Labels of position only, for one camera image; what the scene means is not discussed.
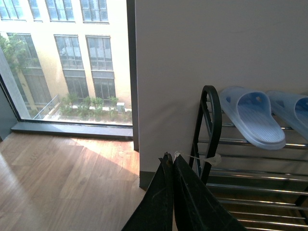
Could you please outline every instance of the tree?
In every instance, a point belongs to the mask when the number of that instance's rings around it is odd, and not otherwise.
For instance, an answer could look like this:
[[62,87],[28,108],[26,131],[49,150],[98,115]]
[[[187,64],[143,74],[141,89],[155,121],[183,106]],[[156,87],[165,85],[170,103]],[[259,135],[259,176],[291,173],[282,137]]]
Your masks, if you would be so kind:
[[27,67],[26,43],[17,34],[9,38],[0,35],[0,47],[13,74]]

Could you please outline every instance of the building window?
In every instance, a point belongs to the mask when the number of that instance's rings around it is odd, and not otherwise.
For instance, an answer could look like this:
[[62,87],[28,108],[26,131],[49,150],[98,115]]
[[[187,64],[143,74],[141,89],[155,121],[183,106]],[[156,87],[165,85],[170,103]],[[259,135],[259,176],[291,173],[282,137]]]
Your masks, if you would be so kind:
[[113,70],[110,38],[87,37],[92,70]]
[[82,102],[83,99],[89,96],[85,72],[80,70],[78,70],[79,73],[76,74],[69,74],[68,72],[68,70],[64,70],[68,92],[70,94],[76,94],[79,101]]
[[68,92],[80,101],[89,96],[77,36],[55,36]]
[[51,101],[51,96],[31,35],[8,34],[8,36],[9,38],[16,37],[24,43],[25,53],[18,57],[18,63],[21,65],[21,71],[25,76],[34,103],[48,104]]
[[46,0],[51,21],[73,21],[71,0]]
[[115,97],[115,80],[107,78],[93,78],[96,97],[109,101],[110,97]]
[[95,94],[107,103],[116,95],[110,38],[87,37],[87,42]]
[[62,36],[55,38],[63,69],[83,69],[78,38]]
[[84,22],[108,22],[106,0],[81,0]]
[[42,18],[39,13],[39,7],[38,7],[37,0],[29,0],[29,5],[31,8],[34,21],[42,21]]
[[23,56],[23,60],[19,60],[19,63],[22,65],[26,65],[27,68],[41,68],[39,63],[38,54],[35,50],[32,38],[30,35],[16,35],[17,38],[22,41],[26,46],[25,55]]
[[23,73],[34,103],[42,105],[48,104],[51,101],[51,96],[42,69],[28,69],[27,72]]
[[20,0],[0,0],[0,16],[2,20],[24,19]]

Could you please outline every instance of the plastic slipper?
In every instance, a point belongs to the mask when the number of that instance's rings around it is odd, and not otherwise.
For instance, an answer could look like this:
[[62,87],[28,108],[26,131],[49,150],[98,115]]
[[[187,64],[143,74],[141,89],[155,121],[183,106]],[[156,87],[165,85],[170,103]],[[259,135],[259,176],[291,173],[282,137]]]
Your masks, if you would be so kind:
[[274,90],[267,95],[273,113],[308,140],[308,96]]
[[253,145],[276,150],[285,146],[285,135],[271,116],[270,100],[261,92],[229,87],[220,95],[223,111],[242,135]]

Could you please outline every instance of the metal rod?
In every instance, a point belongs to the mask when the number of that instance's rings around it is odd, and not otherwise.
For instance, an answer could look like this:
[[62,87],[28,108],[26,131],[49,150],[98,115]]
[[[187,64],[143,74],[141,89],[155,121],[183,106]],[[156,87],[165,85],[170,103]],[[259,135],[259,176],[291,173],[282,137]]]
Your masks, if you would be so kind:
[[[208,141],[199,140],[199,143],[208,143]],[[241,146],[253,146],[247,140],[244,139],[229,139],[229,138],[220,138],[219,144],[227,145],[241,145]],[[307,143],[287,143],[284,148],[288,149],[308,149]]]
[[276,161],[288,161],[288,162],[308,162],[308,160],[300,159],[287,159],[287,158],[277,158],[277,157],[268,157],[268,156],[249,156],[249,155],[228,155],[220,154],[221,157],[227,158],[242,158],[242,159],[265,159],[265,160],[276,160]]
[[240,173],[252,173],[252,174],[272,174],[272,175],[283,175],[285,177],[295,176],[295,177],[308,177],[308,175],[304,174],[296,174],[296,173],[281,173],[281,172],[268,172],[268,171],[257,171],[257,170],[244,170],[244,169],[232,169],[232,168],[212,168],[214,171],[229,171],[229,172],[240,172]]
[[245,227],[248,230],[258,230],[258,231],[284,231],[284,230],[272,230],[272,229],[264,229],[264,228],[255,228],[255,227]]
[[226,188],[226,189],[237,189],[237,190],[248,190],[248,191],[256,191],[256,192],[267,192],[267,193],[284,193],[284,194],[292,194],[292,195],[305,195],[308,196],[308,192],[304,191],[288,191],[288,190],[278,190],[278,189],[262,189],[251,186],[240,186],[240,185],[226,185],[226,184],[206,184],[207,187],[212,188]]
[[230,199],[220,198],[219,202],[222,204],[231,204],[231,205],[248,205],[248,206],[260,206],[260,207],[272,207],[272,208],[283,208],[283,209],[292,209],[292,210],[305,210],[308,211],[307,207],[299,207],[295,205],[291,205],[289,203],[278,203],[278,202],[270,202],[270,201],[234,201]]
[[[222,123],[222,126],[235,128],[235,125],[233,123]],[[294,129],[291,127],[281,127],[281,129],[286,131],[294,131]]]
[[294,178],[286,178],[286,177],[266,177],[266,176],[249,176],[249,175],[239,175],[234,173],[216,173],[215,171],[211,171],[210,176],[212,177],[230,177],[230,178],[249,178],[254,180],[283,180],[283,181],[296,181],[296,182],[308,182],[308,180],[303,179],[294,179]]
[[276,221],[263,221],[263,220],[254,220],[254,219],[238,219],[241,222],[251,222],[251,223],[259,223],[259,224],[271,224],[271,225],[281,225],[281,226],[292,226],[292,227],[302,227],[308,228],[308,225],[300,225],[300,224],[293,224],[293,223],[283,223],[283,222],[276,222]]
[[273,215],[273,214],[245,213],[245,212],[236,212],[236,211],[229,211],[229,212],[233,214],[256,215],[256,216],[263,216],[263,217],[290,218],[290,219],[300,219],[300,220],[305,219],[303,217],[280,216],[280,215]]

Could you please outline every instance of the balcony railing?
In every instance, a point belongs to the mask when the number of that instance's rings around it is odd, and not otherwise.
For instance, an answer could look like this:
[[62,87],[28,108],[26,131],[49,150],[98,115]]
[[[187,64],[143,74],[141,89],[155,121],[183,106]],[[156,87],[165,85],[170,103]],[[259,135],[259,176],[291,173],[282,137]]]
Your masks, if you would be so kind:
[[42,110],[40,110],[35,117],[33,117],[33,119],[44,119],[45,116],[48,115],[50,111],[59,103],[59,95],[56,95]]

